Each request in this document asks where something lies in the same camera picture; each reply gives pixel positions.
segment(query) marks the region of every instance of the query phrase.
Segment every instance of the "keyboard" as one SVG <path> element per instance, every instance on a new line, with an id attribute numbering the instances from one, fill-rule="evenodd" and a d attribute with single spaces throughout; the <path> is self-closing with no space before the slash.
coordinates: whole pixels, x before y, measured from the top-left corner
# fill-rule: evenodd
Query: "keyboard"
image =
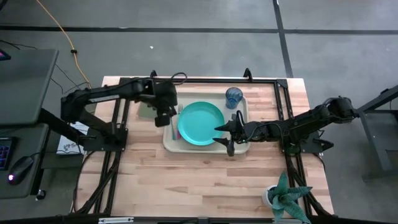
<path id="1" fill-rule="evenodd" d="M 15 137 L 0 138 L 0 170 L 8 170 L 16 141 Z"/>

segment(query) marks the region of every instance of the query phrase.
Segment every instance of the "blue cup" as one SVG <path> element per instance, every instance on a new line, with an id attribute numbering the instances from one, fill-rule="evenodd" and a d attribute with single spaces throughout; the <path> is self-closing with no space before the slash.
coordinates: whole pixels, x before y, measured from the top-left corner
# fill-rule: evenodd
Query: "blue cup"
<path id="1" fill-rule="evenodd" d="M 235 109 L 238 106 L 239 102 L 242 100 L 243 93 L 242 90 L 240 90 L 239 88 L 231 87 L 226 91 L 225 97 L 225 106 L 228 109 Z"/>

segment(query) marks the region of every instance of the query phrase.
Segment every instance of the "potted plant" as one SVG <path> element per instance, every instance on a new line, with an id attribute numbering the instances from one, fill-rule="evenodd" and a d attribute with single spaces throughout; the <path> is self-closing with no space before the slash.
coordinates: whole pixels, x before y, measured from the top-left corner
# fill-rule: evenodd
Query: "potted plant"
<path id="1" fill-rule="evenodd" d="M 278 185 L 267 188 L 262 196 L 262 201 L 272 208 L 275 222 L 278 222 L 286 211 L 292 217 L 311 224 L 311 221 L 304 214 L 304 211 L 294 201 L 308 194 L 312 187 L 293 187 L 288 188 L 287 176 L 283 172 L 278 181 Z"/>

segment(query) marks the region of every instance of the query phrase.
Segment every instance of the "computer mouse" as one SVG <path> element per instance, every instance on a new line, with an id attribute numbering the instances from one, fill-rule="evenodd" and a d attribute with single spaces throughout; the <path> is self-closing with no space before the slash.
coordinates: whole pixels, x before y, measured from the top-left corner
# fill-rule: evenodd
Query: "computer mouse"
<path id="1" fill-rule="evenodd" d="M 24 180 L 26 174 L 30 171 L 33 162 L 34 160 L 30 156 L 24 156 L 18 159 L 10 168 L 7 177 L 8 183 L 11 185 L 20 184 Z"/>

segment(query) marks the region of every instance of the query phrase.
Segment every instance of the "teal plate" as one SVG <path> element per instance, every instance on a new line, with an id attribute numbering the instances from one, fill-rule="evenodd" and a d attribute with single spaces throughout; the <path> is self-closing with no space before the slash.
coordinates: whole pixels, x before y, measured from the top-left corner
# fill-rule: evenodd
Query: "teal plate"
<path id="1" fill-rule="evenodd" d="M 178 117 L 178 131 L 191 144 L 207 146 L 223 135 L 215 127 L 224 125 L 224 115 L 215 105 L 196 102 L 186 106 Z"/>

